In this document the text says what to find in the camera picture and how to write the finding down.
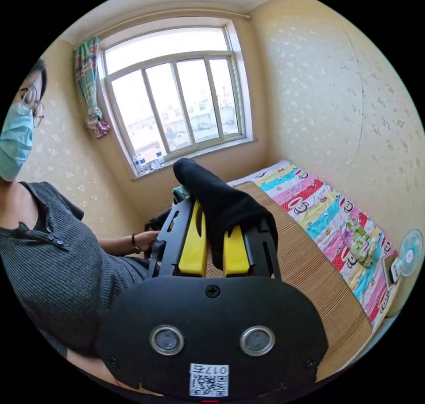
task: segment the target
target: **blue surgical mask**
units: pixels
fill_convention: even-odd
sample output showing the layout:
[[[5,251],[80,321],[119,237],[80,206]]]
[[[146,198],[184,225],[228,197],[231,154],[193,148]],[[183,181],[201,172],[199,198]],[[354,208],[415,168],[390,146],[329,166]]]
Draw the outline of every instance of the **blue surgical mask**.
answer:
[[[21,103],[13,103],[4,120],[0,134],[0,177],[13,181],[32,149],[34,118],[30,111],[22,116]]]

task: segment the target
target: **window frame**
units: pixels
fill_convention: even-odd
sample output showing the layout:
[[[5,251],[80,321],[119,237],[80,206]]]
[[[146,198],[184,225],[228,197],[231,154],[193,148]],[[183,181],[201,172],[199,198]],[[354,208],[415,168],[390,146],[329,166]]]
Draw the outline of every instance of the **window frame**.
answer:
[[[206,51],[194,51],[194,52],[183,52],[183,53],[178,53],[178,54],[169,54],[169,55],[165,55],[165,56],[160,56],[157,58],[152,58],[143,62],[138,62],[135,63],[131,66],[127,66],[125,68],[122,68],[118,71],[115,71],[111,74],[108,74],[107,71],[107,64],[106,64],[106,56],[105,53],[107,50],[109,50],[112,47],[115,47],[119,44],[122,44],[124,42],[127,41],[131,41],[135,38],[140,38],[144,35],[150,35],[152,33],[156,33],[156,32],[161,32],[161,31],[170,31],[170,30],[177,30],[177,29],[188,29],[188,28],[219,28],[223,31],[224,33],[224,38],[225,41],[227,43],[227,48],[228,50],[206,50]],[[216,116],[216,120],[217,120],[217,128],[218,128],[218,133],[219,133],[219,137],[218,138],[214,138],[214,139],[209,139],[209,140],[205,140],[202,141],[200,143],[196,143],[194,136],[193,136],[193,130],[191,128],[190,125],[190,120],[189,120],[189,112],[188,112],[188,108],[186,107],[186,104],[184,102],[184,96],[183,96],[183,92],[182,92],[182,86],[179,80],[179,76],[178,76],[178,70],[177,70],[177,63],[178,62],[185,62],[185,61],[190,61],[190,60],[204,60],[205,63],[205,68],[206,68],[206,73],[208,76],[208,80],[209,80],[209,86],[211,89],[211,95],[212,95],[212,103],[213,103],[213,107],[214,107],[214,112],[215,112],[215,116]],[[237,119],[237,124],[238,124],[238,132],[237,133],[232,133],[229,135],[225,135],[223,134],[223,124],[221,121],[221,114],[220,114],[220,109],[219,109],[219,104],[218,104],[218,98],[217,98],[217,94],[216,94],[216,90],[215,90],[215,85],[213,82],[213,75],[212,75],[212,71],[211,71],[211,65],[210,65],[210,60],[214,60],[214,59],[221,59],[221,60],[226,60],[228,63],[228,68],[229,68],[229,74],[230,74],[230,80],[232,83],[232,91],[233,91],[233,97],[234,97],[234,102],[235,102],[235,112],[236,112],[236,119]],[[220,144],[225,144],[234,140],[240,140],[240,139],[245,139],[247,137],[246,134],[246,117],[244,114],[244,101],[243,101],[243,96],[242,96],[242,89],[241,89],[241,81],[240,81],[240,74],[238,71],[238,62],[236,59],[236,55],[235,52],[232,49],[232,43],[229,37],[229,31],[227,28],[227,25],[197,25],[197,24],[187,24],[187,25],[181,25],[181,26],[173,26],[173,27],[169,27],[169,28],[159,28],[159,29],[154,29],[151,31],[147,31],[144,32],[142,34],[138,34],[138,35],[134,35],[131,37],[128,37],[124,40],[121,40],[120,42],[116,42],[113,43],[109,46],[106,46],[105,48],[101,48],[100,50],[100,62],[102,64],[102,69],[104,72],[104,84],[105,84],[105,91],[106,91],[106,98],[108,99],[110,108],[112,110],[113,116],[115,117],[116,120],[116,126],[118,127],[119,130],[119,134],[123,140],[123,144],[126,147],[126,151],[128,152],[128,155],[131,156],[135,155],[135,149],[134,146],[131,142],[130,139],[130,135],[128,133],[127,128],[125,127],[123,118],[121,116],[120,113],[120,109],[118,106],[118,103],[116,101],[116,97],[115,94],[113,92],[113,88],[112,88],[112,82],[115,81],[118,78],[121,78],[127,74],[133,73],[135,71],[140,71],[142,74],[142,78],[143,78],[143,82],[146,88],[146,92],[148,94],[148,98],[151,104],[151,109],[154,115],[154,120],[155,123],[157,125],[158,131],[159,131],[159,135],[162,139],[164,148],[166,150],[167,155],[164,155],[164,160],[170,161],[170,160],[174,160],[176,158],[180,158],[183,156],[189,156],[193,153],[196,153],[200,150],[205,150],[208,149],[210,147],[215,147],[215,146],[219,146]],[[158,66],[158,65],[162,65],[162,64],[166,64],[166,63],[170,63],[170,66],[172,68],[172,72],[174,75],[174,82],[176,84],[176,88],[177,88],[177,92],[179,94],[179,98],[180,98],[180,102],[181,102],[181,108],[182,108],[182,115],[186,124],[186,128],[188,130],[189,133],[189,138],[191,141],[191,145],[189,147],[185,147],[183,149],[178,149],[175,151],[171,151],[170,147],[169,147],[169,143],[166,139],[166,135],[165,135],[165,131],[164,131],[164,127],[162,125],[161,122],[161,114],[159,114],[157,108],[156,108],[156,104],[152,95],[152,91],[149,85],[149,80],[147,78],[147,73],[146,70],[148,68],[154,67],[154,66]]]

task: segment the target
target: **colorful quilt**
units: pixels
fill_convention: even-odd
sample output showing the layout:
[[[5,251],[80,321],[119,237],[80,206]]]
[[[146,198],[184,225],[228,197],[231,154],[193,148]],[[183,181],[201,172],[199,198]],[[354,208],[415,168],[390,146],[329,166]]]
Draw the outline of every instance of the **colorful quilt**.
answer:
[[[393,287],[387,287],[382,259],[392,254],[397,256],[383,232],[353,202],[288,161],[281,161],[229,185],[246,181],[256,183],[303,227],[344,278],[375,330],[394,291]],[[357,220],[370,237],[379,238],[379,246],[368,269],[357,263],[344,243],[341,228],[349,216]]]

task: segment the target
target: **windowsill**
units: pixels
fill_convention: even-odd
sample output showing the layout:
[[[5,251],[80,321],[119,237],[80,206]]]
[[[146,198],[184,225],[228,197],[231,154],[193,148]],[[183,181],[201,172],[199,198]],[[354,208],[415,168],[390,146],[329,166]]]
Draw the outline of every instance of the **windowsill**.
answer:
[[[207,154],[217,152],[219,150],[227,149],[229,147],[240,146],[240,145],[247,144],[247,143],[254,143],[256,141],[257,141],[257,139],[243,138],[243,139],[239,139],[239,140],[232,140],[232,141],[227,142],[227,143],[217,144],[215,146],[207,147],[206,149],[197,150],[197,151],[190,153],[188,155],[181,156],[179,158],[170,159],[170,160],[166,161],[165,164],[161,168],[156,169],[155,171],[150,170],[147,173],[139,174],[137,177],[133,178],[132,181],[138,181],[141,178],[145,178],[149,175],[157,174],[159,171],[161,171],[165,168],[168,168],[170,166],[173,166],[174,163],[176,163],[179,159],[182,159],[182,158],[192,159],[192,158],[196,158],[198,156],[207,155]]]

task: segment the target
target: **wristwatch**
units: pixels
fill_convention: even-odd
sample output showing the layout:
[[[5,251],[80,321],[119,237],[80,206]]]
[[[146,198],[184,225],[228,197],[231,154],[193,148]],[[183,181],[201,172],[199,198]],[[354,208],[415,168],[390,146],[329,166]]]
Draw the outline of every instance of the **wristwatch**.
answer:
[[[133,233],[131,235],[131,244],[133,245],[134,253],[135,254],[140,254],[140,252],[142,252],[142,250],[136,246],[136,241],[134,239],[135,236],[136,236],[136,233]]]

